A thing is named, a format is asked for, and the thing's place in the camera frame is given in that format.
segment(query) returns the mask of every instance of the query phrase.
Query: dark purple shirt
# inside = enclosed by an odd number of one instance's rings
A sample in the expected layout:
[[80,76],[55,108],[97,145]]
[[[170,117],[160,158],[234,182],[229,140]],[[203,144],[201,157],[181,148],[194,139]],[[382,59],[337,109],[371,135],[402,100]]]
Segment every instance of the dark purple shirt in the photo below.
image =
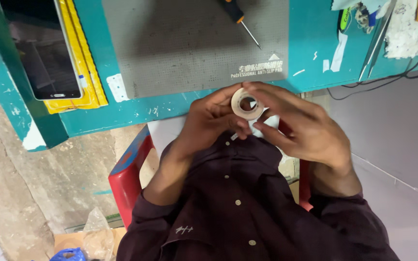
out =
[[138,197],[117,261],[398,260],[362,193],[312,195],[307,212],[278,171],[281,158],[264,139],[222,134],[195,155],[176,204]]

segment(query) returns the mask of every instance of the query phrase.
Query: roll of tape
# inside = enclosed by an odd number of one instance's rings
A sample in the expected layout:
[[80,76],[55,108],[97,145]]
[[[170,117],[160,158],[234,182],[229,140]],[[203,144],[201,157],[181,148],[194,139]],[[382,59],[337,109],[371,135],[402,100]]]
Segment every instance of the roll of tape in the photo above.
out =
[[[253,98],[256,102],[256,105],[250,111],[243,110],[240,106],[241,101],[245,98]],[[254,96],[250,95],[243,88],[241,88],[240,90],[236,91],[232,97],[232,109],[236,115],[245,118],[247,121],[251,121],[257,119],[262,114],[264,111],[264,104],[261,101],[258,101]]]

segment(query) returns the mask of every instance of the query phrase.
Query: gray anti-slip mat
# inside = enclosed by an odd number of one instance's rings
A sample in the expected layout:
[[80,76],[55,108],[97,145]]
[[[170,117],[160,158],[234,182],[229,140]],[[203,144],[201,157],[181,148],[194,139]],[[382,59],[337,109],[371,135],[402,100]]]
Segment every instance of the gray anti-slip mat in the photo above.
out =
[[288,0],[237,2],[262,50],[219,0],[103,0],[127,96],[285,79]]

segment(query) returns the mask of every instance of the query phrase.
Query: screwdriver shaft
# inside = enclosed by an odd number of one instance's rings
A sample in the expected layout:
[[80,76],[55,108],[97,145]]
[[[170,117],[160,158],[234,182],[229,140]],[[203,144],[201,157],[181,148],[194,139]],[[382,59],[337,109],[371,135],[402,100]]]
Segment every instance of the screwdriver shaft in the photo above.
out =
[[251,35],[251,38],[254,40],[254,42],[256,42],[257,46],[259,47],[260,50],[262,50],[261,46],[259,45],[259,43],[256,41],[256,38],[254,38],[254,36],[251,34],[251,32],[249,31],[249,29],[246,27],[246,25],[243,23],[243,21],[241,21],[241,24],[244,26],[244,29],[246,29],[246,31],[249,33],[249,35]]

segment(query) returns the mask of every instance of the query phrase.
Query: blue plastic bag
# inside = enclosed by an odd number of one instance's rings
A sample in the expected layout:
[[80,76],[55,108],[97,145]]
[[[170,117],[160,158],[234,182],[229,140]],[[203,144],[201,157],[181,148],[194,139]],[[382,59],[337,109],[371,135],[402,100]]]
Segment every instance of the blue plastic bag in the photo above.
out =
[[66,248],[57,252],[49,261],[85,261],[85,256],[79,247]]

